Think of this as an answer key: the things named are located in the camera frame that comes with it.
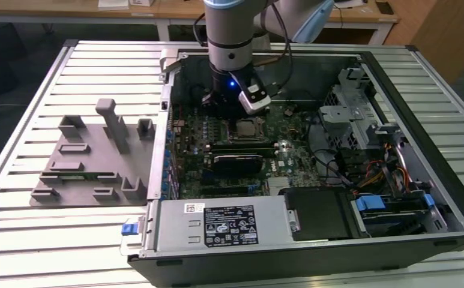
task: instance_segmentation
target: side panel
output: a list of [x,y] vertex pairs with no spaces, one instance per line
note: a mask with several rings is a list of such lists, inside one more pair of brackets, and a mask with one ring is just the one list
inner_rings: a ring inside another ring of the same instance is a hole
[[129,264],[154,286],[177,287],[398,269],[461,245],[464,238],[162,260],[130,256]]

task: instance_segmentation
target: wooden desk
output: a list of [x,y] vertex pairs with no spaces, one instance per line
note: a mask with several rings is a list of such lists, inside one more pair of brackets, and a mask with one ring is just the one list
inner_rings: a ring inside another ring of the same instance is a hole
[[[191,25],[203,10],[202,0],[157,0],[151,7],[116,11],[99,11],[98,0],[0,0],[0,22],[153,24],[161,41],[169,41],[169,25]],[[325,27],[372,29],[369,44],[382,44],[398,17],[381,14],[369,0],[362,7],[342,9],[342,21],[334,9]]]

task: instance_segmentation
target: power supply label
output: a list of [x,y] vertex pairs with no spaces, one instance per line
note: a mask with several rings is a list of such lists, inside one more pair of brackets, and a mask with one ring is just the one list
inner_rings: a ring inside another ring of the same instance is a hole
[[205,208],[203,217],[205,244],[207,247],[258,244],[253,205]]

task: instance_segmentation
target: white sticker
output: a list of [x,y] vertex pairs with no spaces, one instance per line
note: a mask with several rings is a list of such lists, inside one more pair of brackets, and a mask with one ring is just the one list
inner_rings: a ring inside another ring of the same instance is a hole
[[131,13],[133,16],[139,16],[139,17],[153,17],[151,13]]
[[185,213],[203,213],[205,203],[186,203],[183,207]]

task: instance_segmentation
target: aluminum table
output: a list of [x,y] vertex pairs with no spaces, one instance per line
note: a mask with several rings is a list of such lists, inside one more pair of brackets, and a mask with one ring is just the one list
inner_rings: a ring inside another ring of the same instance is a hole
[[[142,207],[38,209],[30,206],[64,114],[103,123],[94,109],[114,98],[126,123],[155,121],[163,88],[161,51],[195,43],[70,42],[0,154],[0,287],[153,287],[121,255],[121,225]],[[274,49],[284,45],[274,44]],[[464,102],[419,52],[403,46],[293,45],[294,50],[370,50],[464,183]],[[389,109],[377,97],[380,107]],[[139,244],[131,241],[130,247]],[[464,251],[405,269],[221,284],[213,287],[464,287]]]

